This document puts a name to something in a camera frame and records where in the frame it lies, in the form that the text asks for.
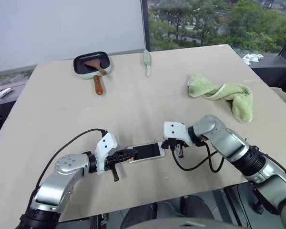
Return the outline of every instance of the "greenery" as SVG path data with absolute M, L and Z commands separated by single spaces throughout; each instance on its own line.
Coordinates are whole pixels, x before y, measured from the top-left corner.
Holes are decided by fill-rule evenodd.
M 150 0 L 151 50 L 227 43 L 278 53 L 286 44 L 286 2 L 276 7 L 253 0 Z
M 17 72 L 17 73 L 10 73 L 6 75 L 0 76 L 0 86 L 6 85 L 9 83 L 15 83 L 22 80 L 28 80 L 30 76 L 32 75 L 34 70 L 26 70 L 23 72 Z

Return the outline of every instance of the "wooden handle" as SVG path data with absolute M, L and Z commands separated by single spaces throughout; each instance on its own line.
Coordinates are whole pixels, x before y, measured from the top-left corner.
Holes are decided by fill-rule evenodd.
M 93 81 L 94 81 L 95 92 L 98 95 L 102 95 L 103 94 L 103 88 L 102 88 L 102 85 L 101 85 L 100 77 L 98 75 L 95 75 L 93 77 Z

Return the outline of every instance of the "white object on ledge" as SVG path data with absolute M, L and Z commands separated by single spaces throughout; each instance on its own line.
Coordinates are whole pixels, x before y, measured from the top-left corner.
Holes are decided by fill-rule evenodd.
M 247 65 L 250 65 L 250 61 L 253 61 L 253 62 L 258 62 L 259 60 L 262 60 L 264 58 L 263 55 L 261 54 L 247 54 L 245 55 L 242 59 L 243 61 L 247 64 Z
M 8 87 L 8 88 L 6 88 L 6 89 L 4 89 L 4 90 L 2 90 L 2 89 L 0 88 L 0 98 L 6 96 L 6 95 L 7 95 L 8 93 L 10 93 L 12 90 L 13 90 L 13 89 L 12 89 L 11 87 Z

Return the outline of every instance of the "green cloth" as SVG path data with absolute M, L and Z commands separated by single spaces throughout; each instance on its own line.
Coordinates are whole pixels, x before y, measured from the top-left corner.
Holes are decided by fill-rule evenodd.
M 232 101 L 232 113 L 242 123 L 250 123 L 253 117 L 253 94 L 250 88 L 239 83 L 215 85 L 199 74 L 192 74 L 188 84 L 191 97 Z

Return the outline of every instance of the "smartphone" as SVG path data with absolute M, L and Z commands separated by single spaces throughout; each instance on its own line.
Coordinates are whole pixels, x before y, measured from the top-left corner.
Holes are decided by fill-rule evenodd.
M 165 151 L 161 148 L 161 144 L 162 142 L 155 142 L 145 145 L 128 147 L 127 149 L 135 149 L 138 151 L 138 154 L 129 159 L 129 162 L 134 163 L 138 161 L 156 159 L 165 156 Z

